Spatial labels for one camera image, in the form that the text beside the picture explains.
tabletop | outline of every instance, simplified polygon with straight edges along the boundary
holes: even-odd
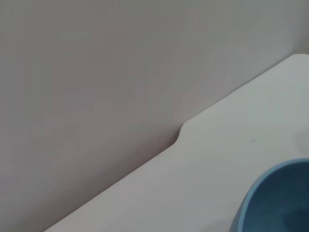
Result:
[[[309,55],[293,55],[181,128],[170,148],[46,232],[227,232],[252,183],[309,156]]]

blue bowl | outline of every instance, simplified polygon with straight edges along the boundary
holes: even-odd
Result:
[[[309,159],[287,161],[262,174],[230,232],[309,232]]]

